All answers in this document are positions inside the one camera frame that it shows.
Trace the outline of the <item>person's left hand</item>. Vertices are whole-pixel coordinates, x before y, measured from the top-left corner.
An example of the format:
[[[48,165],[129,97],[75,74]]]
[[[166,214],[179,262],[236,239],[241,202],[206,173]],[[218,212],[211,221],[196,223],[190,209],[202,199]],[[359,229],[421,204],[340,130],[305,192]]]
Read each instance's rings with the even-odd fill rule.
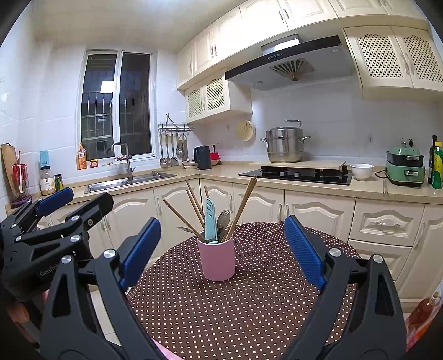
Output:
[[[40,343],[40,327],[48,292],[36,295],[30,301],[20,302],[6,291],[6,309],[13,324],[31,344]]]

